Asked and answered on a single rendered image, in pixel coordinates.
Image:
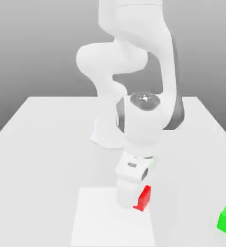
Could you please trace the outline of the small red cube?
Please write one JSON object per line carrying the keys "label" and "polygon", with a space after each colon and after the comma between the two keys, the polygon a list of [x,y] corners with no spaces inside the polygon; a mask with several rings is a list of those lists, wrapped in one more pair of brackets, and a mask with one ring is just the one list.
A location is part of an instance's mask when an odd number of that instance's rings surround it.
{"label": "small red cube", "polygon": [[142,193],[138,197],[137,205],[133,206],[133,208],[143,212],[149,203],[150,196],[151,196],[151,187],[146,185]]}

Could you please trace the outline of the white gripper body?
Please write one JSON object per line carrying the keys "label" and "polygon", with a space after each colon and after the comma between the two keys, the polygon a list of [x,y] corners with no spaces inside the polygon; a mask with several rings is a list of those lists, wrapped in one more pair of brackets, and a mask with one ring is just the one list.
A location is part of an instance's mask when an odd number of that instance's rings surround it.
{"label": "white gripper body", "polygon": [[135,183],[122,178],[117,179],[117,202],[125,209],[137,205],[138,198],[143,191],[144,183]]}

